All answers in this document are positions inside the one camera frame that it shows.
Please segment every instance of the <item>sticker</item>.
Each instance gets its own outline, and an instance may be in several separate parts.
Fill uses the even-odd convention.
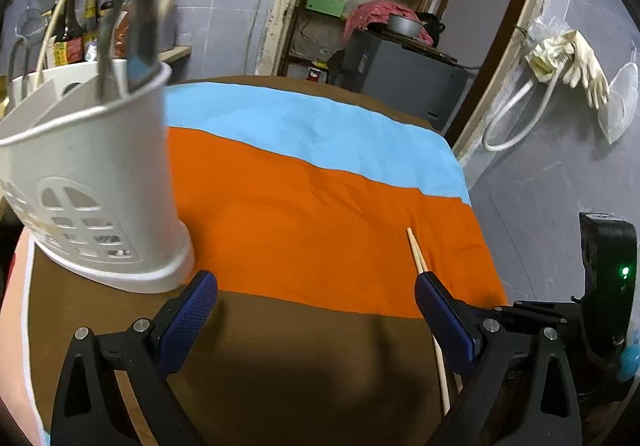
[[[363,54],[362,57],[360,58],[360,63],[358,63],[358,72],[359,73],[363,73],[364,72],[364,65],[367,64],[367,60],[369,59],[369,55],[368,54]]]
[[[66,61],[79,63],[82,61],[82,38],[75,38],[66,42]]]
[[[69,64],[66,59],[66,44],[63,42],[56,42],[53,44],[53,59],[56,62],[56,66],[64,66]]]

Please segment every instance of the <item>green box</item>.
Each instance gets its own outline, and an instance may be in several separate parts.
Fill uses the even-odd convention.
[[[305,9],[309,9],[329,16],[342,16],[345,3],[341,0],[306,0]]]

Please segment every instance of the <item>blue gripper pad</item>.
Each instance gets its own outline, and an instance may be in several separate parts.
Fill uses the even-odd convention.
[[[218,282],[200,271],[178,298],[169,300],[154,318],[151,334],[158,373],[163,378],[178,372],[218,298]]]
[[[451,369],[461,376],[468,376],[476,368],[474,341],[429,274],[433,273],[423,272],[415,280],[415,302]]]

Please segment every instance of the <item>metal screw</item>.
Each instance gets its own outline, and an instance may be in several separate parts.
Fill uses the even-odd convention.
[[[89,329],[87,327],[80,327],[74,334],[74,336],[76,337],[76,340],[84,340],[85,337],[87,337],[88,335],[89,335]]]
[[[551,341],[558,339],[558,333],[553,330],[551,327],[545,327],[543,331],[545,336],[548,337]]]
[[[482,327],[489,332],[497,332],[500,329],[500,323],[496,320],[484,320],[482,322]]]
[[[149,328],[149,325],[151,325],[151,323],[149,323],[149,320],[142,318],[133,324],[133,330],[135,330],[136,332],[144,332]]]

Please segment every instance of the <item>bottle label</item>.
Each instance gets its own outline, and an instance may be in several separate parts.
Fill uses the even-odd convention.
[[[87,0],[84,6],[84,18],[94,17],[95,0]]]
[[[53,59],[56,62],[56,66],[69,64],[66,59],[66,43],[56,42],[53,44]]]
[[[52,36],[49,38],[49,42],[47,43],[47,68],[53,68],[56,66],[56,57],[53,52],[53,45],[56,42],[56,37]]]
[[[82,34],[82,45],[84,46],[84,53],[91,44],[92,41],[97,39],[97,32],[85,32]]]
[[[82,38],[75,38],[66,42],[66,60],[69,63],[82,61]]]

